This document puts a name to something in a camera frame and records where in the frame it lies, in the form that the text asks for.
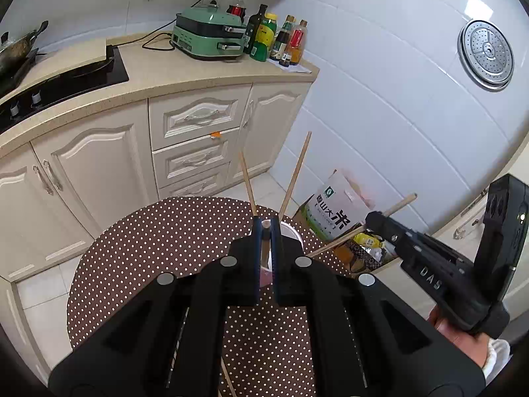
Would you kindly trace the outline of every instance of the white sleeve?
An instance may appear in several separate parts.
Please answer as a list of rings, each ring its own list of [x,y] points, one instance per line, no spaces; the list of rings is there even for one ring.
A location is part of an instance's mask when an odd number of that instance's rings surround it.
[[[487,360],[483,366],[483,375],[487,385],[509,361],[510,345],[503,339],[489,339]]]

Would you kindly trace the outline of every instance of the green logo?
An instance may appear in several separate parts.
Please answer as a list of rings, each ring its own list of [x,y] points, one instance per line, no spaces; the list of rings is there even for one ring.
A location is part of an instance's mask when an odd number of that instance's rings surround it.
[[[334,194],[334,191],[332,190],[331,187],[329,187],[329,188],[327,188],[327,189],[325,190],[324,194],[325,194],[325,197],[329,198],[331,195]]]

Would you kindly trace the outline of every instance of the perforated metal disc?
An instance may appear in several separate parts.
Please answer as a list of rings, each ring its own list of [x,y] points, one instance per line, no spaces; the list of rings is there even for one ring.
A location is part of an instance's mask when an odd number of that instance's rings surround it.
[[[470,21],[461,31],[459,56],[467,73],[489,90],[504,89],[512,77],[512,50],[502,32],[486,21]]]

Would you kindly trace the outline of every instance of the brown tablecloth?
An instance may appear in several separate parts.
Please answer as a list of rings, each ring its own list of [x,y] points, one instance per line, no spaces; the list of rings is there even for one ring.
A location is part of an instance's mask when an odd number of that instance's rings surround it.
[[[263,218],[275,212],[258,206]],[[290,218],[305,253],[323,246]],[[196,272],[229,250],[234,238],[250,234],[247,201],[175,197],[137,210],[112,225],[83,255],[68,299],[68,335],[73,348],[160,272],[177,277]],[[331,253],[319,257],[337,273],[347,271]],[[278,307],[271,286],[261,288],[257,307],[229,307],[223,356],[238,397],[313,396],[314,380],[304,308]],[[231,395],[221,377],[219,390]]]

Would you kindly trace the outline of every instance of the power cord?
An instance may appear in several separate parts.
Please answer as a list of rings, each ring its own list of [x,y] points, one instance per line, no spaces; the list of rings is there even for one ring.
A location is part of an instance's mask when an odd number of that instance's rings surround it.
[[[203,0],[197,0],[191,7],[194,7],[196,6],[198,3],[202,2]],[[178,17],[176,17],[175,19],[173,19],[171,22],[168,22],[166,23],[166,25],[162,25],[160,28],[157,28],[155,29],[154,31],[151,31],[149,34],[145,34],[143,37],[140,37],[140,38],[137,38],[135,40],[131,40],[129,42],[124,42],[124,43],[120,43],[120,44],[117,44],[117,45],[114,45],[114,47],[118,47],[118,46],[124,46],[124,45],[129,45],[131,43],[136,43],[136,42],[139,42],[141,40],[144,40],[145,38],[149,37],[151,34],[154,34],[156,31],[160,31],[162,28],[165,28],[167,27],[168,25],[171,25],[173,22],[175,22],[176,20],[178,19]],[[170,49],[162,49],[162,48],[159,48],[159,47],[149,47],[147,46],[149,43],[151,43],[155,38],[159,37],[159,36],[162,36],[162,35],[168,35],[169,38],[171,38],[171,34],[169,33],[160,33],[160,34],[157,34],[156,36],[154,36],[152,39],[149,39],[149,41],[145,42],[143,45],[141,45],[142,49],[149,49],[151,51],[174,51],[175,50],[175,46],[169,41],[169,44],[171,45],[171,48]]]

